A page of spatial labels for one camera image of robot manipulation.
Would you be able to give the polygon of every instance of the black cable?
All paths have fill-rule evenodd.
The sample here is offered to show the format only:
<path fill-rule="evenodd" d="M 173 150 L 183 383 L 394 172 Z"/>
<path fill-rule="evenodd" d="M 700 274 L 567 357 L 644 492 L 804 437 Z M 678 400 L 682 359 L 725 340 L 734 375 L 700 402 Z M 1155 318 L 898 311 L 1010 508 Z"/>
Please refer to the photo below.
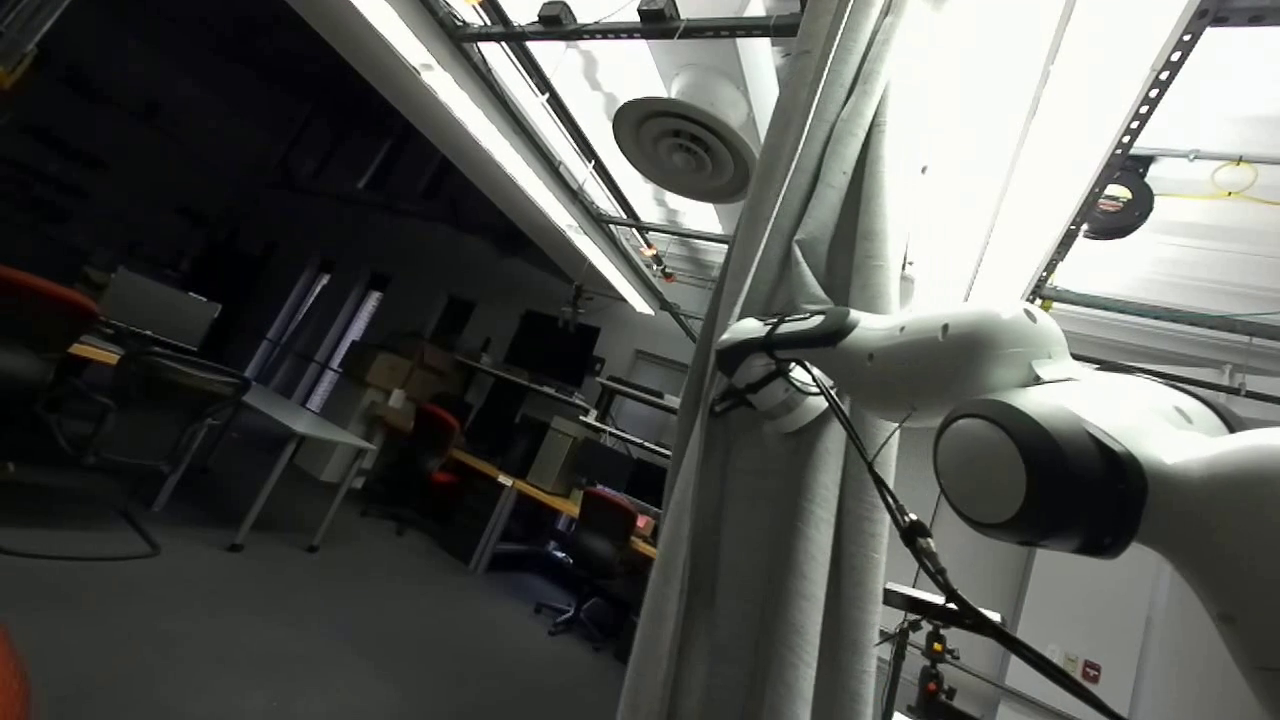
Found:
<path fill-rule="evenodd" d="M 154 538 L 133 511 L 118 511 L 118 518 L 123 518 L 123 522 L 134 530 L 134 538 L 143 543 L 138 553 L 80 556 L 80 553 L 23 553 L 23 549 L 0 543 L 0 556 L 11 556 L 11 558 L 49 558 L 49 565 L 133 565 L 133 558 L 154 558 L 154 556 L 160 556 L 160 538 Z"/>
<path fill-rule="evenodd" d="M 1043 651 L 1034 651 L 1028 640 L 1010 636 L 1003 622 L 995 622 L 986 610 L 981 610 L 947 575 L 945 558 L 937 556 L 933 530 L 920 516 L 911 516 L 903 508 L 903 498 L 888 488 L 888 478 L 876 470 L 876 461 L 866 455 L 862 437 L 856 430 L 853 412 L 840 402 L 840 395 L 818 379 L 818 371 L 812 365 L 796 365 L 812 375 L 812 383 L 818 388 L 818 395 L 829 400 L 837 425 L 846 430 L 846 444 L 856 446 L 861 465 L 870 476 L 870 488 L 896 528 L 896 535 L 903 538 L 903 549 L 916 556 L 920 573 L 945 593 L 947 603 L 957 603 L 958 614 L 966 614 L 966 629 L 974 629 L 981 636 L 995 640 L 1003 651 L 1010 651 L 1015 658 L 1022 658 L 1028 666 L 1034 666 L 1043 681 L 1052 681 L 1057 686 L 1073 690 L 1080 702 L 1096 709 L 1106 720 L 1124 720 L 1115 709 L 1106 709 L 1106 699 L 1100 699 L 1093 686 L 1082 686 L 1073 671 L 1062 671 L 1058 663 L 1052 663 Z"/>

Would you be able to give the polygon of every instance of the fluorescent light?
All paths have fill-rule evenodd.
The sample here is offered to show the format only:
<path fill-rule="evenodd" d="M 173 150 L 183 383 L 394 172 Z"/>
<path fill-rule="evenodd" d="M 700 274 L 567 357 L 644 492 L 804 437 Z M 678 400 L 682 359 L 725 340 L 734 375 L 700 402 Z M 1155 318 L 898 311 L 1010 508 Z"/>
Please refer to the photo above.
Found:
<path fill-rule="evenodd" d="M 639 286 L 600 251 L 577 223 L 553 182 L 521 154 L 521 146 L 486 121 L 486 113 L 438 67 L 432 48 L 402 23 L 388 0 L 351 0 L 351 6 L 421 71 L 436 99 L 472 131 L 480 146 L 512 174 L 517 187 L 567 235 L 567 244 L 639 311 L 653 317 Z"/>

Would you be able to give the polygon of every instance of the computer monitor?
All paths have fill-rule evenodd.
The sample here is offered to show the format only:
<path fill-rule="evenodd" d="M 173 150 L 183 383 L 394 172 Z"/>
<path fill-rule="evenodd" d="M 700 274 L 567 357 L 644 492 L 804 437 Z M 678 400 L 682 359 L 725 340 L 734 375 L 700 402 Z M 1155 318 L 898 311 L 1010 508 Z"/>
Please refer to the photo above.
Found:
<path fill-rule="evenodd" d="M 219 303 L 128 268 L 112 271 L 98 309 L 108 324 L 183 353 L 199 353 L 210 318 L 219 317 Z"/>

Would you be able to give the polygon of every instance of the white table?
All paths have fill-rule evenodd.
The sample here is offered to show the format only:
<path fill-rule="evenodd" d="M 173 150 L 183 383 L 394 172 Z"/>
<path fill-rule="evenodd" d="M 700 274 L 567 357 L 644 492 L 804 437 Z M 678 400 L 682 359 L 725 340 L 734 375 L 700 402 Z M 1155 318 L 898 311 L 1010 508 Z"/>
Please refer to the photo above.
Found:
<path fill-rule="evenodd" d="M 363 441 L 363 437 L 356 437 L 356 430 L 348 430 L 348 429 L 329 425 L 323 416 L 314 416 L 314 412 L 298 406 L 297 400 L 284 400 L 284 395 L 274 395 L 274 391 L 268 391 L 268 388 L 258 388 L 258 383 L 252 383 L 240 402 L 252 406 L 252 412 L 258 412 L 258 416 L 268 416 L 271 425 L 289 429 L 289 444 L 281 446 L 268 478 L 265 478 L 258 492 L 252 496 L 252 504 L 247 504 L 247 511 L 245 511 L 245 518 L 240 518 L 240 528 L 236 528 L 236 538 L 228 543 L 233 553 L 245 553 L 245 538 L 247 538 L 255 516 L 268 508 L 281 476 L 289 470 L 289 465 L 297 461 L 297 451 L 298 451 L 303 441 L 343 444 L 343 446 L 356 446 L 356 451 L 358 451 L 358 455 L 348 465 L 343 478 L 335 485 L 330 504 L 329 504 L 329 511 L 323 511 L 323 518 L 321 518 L 321 528 L 314 528 L 314 535 L 312 535 L 312 543 L 309 543 L 309 553 L 314 553 L 314 549 L 323 543 L 323 535 L 329 535 L 329 522 L 335 518 L 335 511 L 343 508 L 343 498 L 348 498 L 348 492 L 351 492 L 351 485 L 356 485 L 356 466 L 358 466 L 363 451 L 373 451 L 376 444 Z M 163 478 L 152 511 L 160 511 L 160 508 L 167 504 L 173 488 L 183 478 L 183 470 L 189 470 L 192 455 L 199 451 L 199 444 L 203 444 L 203 430 L 199 430 L 199 441 L 192 441 L 189 455 L 183 455 L 183 461 L 176 465 L 176 470 Z"/>

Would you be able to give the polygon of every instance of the red object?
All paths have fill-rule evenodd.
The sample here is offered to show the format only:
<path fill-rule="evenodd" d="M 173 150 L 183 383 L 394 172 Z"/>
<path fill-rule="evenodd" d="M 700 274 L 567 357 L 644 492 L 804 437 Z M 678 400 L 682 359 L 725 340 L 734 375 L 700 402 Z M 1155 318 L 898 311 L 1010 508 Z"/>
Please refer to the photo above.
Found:
<path fill-rule="evenodd" d="M 1104 663 L 1082 658 L 1082 663 L 1080 663 L 1080 681 L 1082 681 L 1082 684 L 1100 684 L 1100 681 L 1104 681 Z"/>

